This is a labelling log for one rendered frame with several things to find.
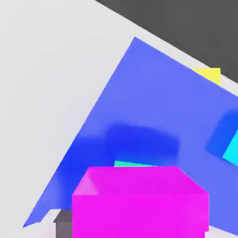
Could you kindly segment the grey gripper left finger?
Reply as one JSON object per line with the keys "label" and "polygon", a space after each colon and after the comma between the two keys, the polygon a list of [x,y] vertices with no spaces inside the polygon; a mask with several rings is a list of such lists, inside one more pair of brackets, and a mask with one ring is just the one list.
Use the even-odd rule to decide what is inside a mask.
{"label": "grey gripper left finger", "polygon": [[52,209],[43,218],[40,238],[72,238],[72,210]]}

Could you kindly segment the small magenta cube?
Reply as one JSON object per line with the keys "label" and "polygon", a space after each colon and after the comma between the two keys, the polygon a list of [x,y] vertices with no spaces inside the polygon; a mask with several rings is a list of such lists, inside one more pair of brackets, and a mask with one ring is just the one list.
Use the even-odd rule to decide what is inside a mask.
{"label": "small magenta cube", "polygon": [[72,196],[73,238],[205,238],[209,194],[174,166],[89,167]]}

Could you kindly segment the small cyan cube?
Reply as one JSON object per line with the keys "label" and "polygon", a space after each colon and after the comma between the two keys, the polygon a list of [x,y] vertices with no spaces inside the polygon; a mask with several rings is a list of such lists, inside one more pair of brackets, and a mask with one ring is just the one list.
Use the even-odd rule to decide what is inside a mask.
{"label": "small cyan cube", "polygon": [[230,163],[238,166],[238,130],[236,131],[226,151],[224,152],[223,158]]}

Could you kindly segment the small green cube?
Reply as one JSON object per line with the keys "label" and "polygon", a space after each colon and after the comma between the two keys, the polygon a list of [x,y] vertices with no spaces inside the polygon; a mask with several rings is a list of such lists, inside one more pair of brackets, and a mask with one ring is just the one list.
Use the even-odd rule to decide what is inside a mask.
{"label": "small green cube", "polygon": [[155,166],[116,160],[114,162],[114,167],[155,167]]}

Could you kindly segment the small yellow cube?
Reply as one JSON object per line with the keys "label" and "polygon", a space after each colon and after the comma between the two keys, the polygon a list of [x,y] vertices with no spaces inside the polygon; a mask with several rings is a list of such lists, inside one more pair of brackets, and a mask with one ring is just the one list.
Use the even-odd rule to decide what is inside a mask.
{"label": "small yellow cube", "polygon": [[221,85],[221,69],[220,68],[192,68],[193,71],[202,75],[206,79],[212,81],[218,86]]}

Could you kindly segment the large blue box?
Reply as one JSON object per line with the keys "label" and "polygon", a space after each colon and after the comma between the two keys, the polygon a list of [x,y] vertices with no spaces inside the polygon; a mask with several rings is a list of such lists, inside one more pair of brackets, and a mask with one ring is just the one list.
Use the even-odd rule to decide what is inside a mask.
{"label": "large blue box", "polygon": [[238,166],[223,158],[238,97],[134,38],[25,222],[70,209],[90,166],[174,165],[210,194],[210,224],[238,235]]}

